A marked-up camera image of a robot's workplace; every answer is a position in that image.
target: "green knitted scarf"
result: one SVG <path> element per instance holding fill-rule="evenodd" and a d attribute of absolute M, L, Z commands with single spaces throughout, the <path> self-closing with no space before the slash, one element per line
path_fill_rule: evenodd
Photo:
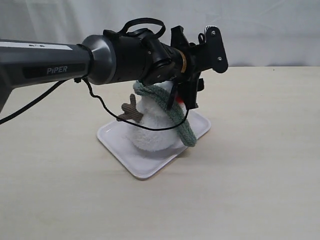
<path fill-rule="evenodd" d="M 167 110 L 167 102 L 169 100 L 170 93 L 165 89 L 157 85 L 143 86 L 143 84 L 138 81 L 133 84 L 133 89 L 135 94 L 153 99 L 169 116 L 174 125 L 181 123 L 185 118 L 182 108 L 176 101 L 173 102 L 171 110 Z M 194 147 L 196 145 L 197 137 L 191 129 L 188 120 L 174 129 L 185 146 Z"/>

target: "black strap loop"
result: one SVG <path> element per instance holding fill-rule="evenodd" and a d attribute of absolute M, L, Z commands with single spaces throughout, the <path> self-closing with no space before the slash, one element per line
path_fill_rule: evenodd
<path fill-rule="evenodd" d="M 154 24 L 154 25 L 161 26 L 161 29 L 154 35 L 156 39 L 160 38 L 166 31 L 166 26 L 163 21 L 154 19 L 154 18 L 143 17 L 143 18 L 137 18 L 137 19 L 128 21 L 124 25 L 124 27 L 118 32 L 118 34 L 126 35 L 129 28 L 135 25 L 140 25 L 140 24 Z"/>

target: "white tray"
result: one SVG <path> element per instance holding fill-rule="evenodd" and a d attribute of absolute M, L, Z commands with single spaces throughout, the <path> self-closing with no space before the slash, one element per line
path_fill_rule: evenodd
<path fill-rule="evenodd" d="M 211 122 L 194 110 L 189 112 L 188 121 L 197 139 L 201 138 L 211 128 Z M 98 130 L 97 137 L 138 180 L 143 181 L 151 178 L 188 148 L 179 141 L 166 150 L 157 152 L 140 150 L 126 138 L 128 126 L 125 122 L 115 120 L 101 127 Z"/>

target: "label sticker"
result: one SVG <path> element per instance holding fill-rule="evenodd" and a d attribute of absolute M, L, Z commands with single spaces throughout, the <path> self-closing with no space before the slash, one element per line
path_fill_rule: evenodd
<path fill-rule="evenodd" d="M 4 48 L 21 48 L 21 49 L 56 49 L 56 50 L 72 50 L 67 45 L 58 44 L 42 44 L 28 42 L 0 41 L 0 47 Z"/>

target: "white wall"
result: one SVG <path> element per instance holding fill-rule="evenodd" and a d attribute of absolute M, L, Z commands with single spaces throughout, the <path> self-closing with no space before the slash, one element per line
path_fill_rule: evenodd
<path fill-rule="evenodd" d="M 0 38 L 80 43 L 134 18 L 222 31 L 232 66 L 320 66 L 320 0 L 1 0 Z"/>

